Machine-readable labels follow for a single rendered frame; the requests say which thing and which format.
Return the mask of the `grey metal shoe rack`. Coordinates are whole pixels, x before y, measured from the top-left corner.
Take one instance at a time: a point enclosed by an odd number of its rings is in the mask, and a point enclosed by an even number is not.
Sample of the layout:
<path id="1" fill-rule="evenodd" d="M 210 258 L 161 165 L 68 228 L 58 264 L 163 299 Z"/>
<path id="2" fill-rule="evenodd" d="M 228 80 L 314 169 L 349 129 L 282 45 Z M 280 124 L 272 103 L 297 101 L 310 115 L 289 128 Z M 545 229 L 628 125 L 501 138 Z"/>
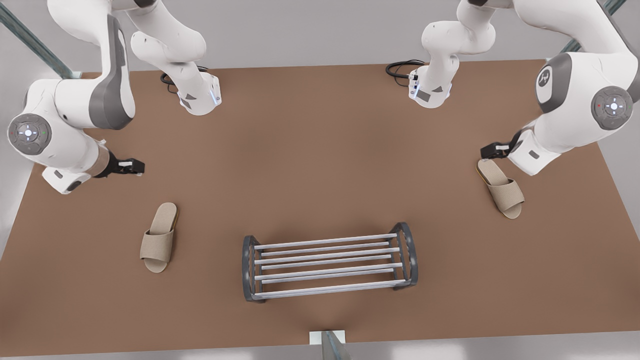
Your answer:
<path id="1" fill-rule="evenodd" d="M 374 289 L 395 291 L 419 281 L 418 251 L 409 224 L 384 234 L 262 244 L 246 235 L 241 258 L 245 301 Z"/>

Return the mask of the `beige slipper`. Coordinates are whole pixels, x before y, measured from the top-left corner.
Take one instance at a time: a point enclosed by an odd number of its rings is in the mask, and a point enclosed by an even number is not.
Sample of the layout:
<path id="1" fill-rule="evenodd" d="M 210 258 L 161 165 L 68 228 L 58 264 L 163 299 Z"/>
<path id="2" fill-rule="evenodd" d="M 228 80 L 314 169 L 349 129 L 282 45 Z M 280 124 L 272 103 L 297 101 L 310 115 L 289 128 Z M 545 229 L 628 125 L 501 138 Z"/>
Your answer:
<path id="1" fill-rule="evenodd" d="M 178 214 L 178 207 L 173 202 L 162 203 L 142 237 L 139 258 L 154 274 L 163 272 L 171 260 Z"/>
<path id="2" fill-rule="evenodd" d="M 510 220 L 518 218 L 522 212 L 522 204 L 525 202 L 518 183 L 507 177 L 491 159 L 479 160 L 476 169 L 499 212 Z"/>

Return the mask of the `silver frame post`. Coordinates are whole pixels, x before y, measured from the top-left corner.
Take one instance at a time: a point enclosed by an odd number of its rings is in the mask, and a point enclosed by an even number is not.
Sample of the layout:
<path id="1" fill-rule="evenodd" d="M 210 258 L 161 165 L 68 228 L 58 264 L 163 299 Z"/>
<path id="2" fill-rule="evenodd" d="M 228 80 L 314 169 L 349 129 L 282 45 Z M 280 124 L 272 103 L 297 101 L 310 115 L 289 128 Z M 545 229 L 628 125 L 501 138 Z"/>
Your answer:
<path id="1" fill-rule="evenodd" d="M 353 360 L 346 349 L 346 332 L 344 330 L 323 330 L 309 332 L 311 346 L 321 346 L 322 360 Z"/>
<path id="2" fill-rule="evenodd" d="M 578 41 L 588 53 L 617 54 L 628 50 L 627 44 L 597 0 L 564 0 L 561 34 Z"/>
<path id="3" fill-rule="evenodd" d="M 2 23 L 21 43 L 52 69 L 62 79 L 80 79 L 81 71 L 72 71 L 54 54 L 30 29 L 19 20 L 4 4 L 0 3 L 0 23 Z"/>

